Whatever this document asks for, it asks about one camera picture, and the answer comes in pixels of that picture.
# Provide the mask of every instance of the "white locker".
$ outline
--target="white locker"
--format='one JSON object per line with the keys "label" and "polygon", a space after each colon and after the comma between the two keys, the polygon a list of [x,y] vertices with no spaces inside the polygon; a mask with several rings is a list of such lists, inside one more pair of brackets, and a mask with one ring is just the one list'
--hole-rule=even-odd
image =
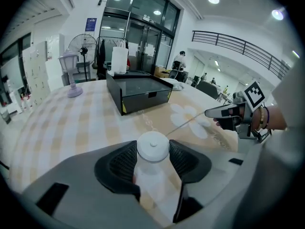
{"label": "white locker", "polygon": [[45,62],[47,60],[46,42],[22,51],[25,75],[31,91],[31,100],[38,106],[49,94],[48,75]]}

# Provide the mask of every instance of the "black chair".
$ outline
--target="black chair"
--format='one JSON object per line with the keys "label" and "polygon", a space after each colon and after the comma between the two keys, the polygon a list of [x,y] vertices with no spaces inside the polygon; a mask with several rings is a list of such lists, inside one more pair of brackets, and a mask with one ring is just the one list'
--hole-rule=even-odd
{"label": "black chair", "polygon": [[197,89],[205,94],[208,94],[213,99],[217,99],[218,97],[217,88],[209,84],[208,82],[200,82],[197,85]]}

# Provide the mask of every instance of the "railing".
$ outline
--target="railing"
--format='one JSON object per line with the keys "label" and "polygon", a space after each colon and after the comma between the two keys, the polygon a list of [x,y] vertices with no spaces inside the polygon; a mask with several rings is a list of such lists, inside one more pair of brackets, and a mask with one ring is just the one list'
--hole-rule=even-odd
{"label": "railing", "polygon": [[210,31],[193,31],[192,42],[204,42],[239,52],[266,67],[279,79],[289,71],[288,66],[264,49],[234,36]]}

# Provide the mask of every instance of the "flower pattern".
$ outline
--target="flower pattern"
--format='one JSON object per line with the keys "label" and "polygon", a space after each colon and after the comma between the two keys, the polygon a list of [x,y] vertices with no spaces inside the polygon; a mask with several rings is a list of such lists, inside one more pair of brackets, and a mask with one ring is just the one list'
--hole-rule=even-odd
{"label": "flower pattern", "polygon": [[[178,104],[171,104],[171,109],[175,111],[174,114],[171,114],[171,121],[175,126],[183,125],[183,123],[194,118],[198,114],[193,107],[188,105],[182,108]],[[206,139],[208,134],[204,126],[208,127],[210,125],[211,123],[209,121],[205,120],[201,116],[198,116],[194,120],[183,125],[182,128],[189,126],[195,136],[201,139]]]}

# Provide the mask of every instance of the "cardboard box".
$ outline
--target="cardboard box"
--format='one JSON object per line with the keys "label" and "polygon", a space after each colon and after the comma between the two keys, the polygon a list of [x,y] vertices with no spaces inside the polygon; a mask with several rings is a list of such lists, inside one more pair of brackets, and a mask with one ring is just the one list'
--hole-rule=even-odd
{"label": "cardboard box", "polygon": [[159,77],[159,78],[168,78],[170,75],[169,72],[166,72],[166,69],[163,67],[156,66],[154,70],[154,76]]}

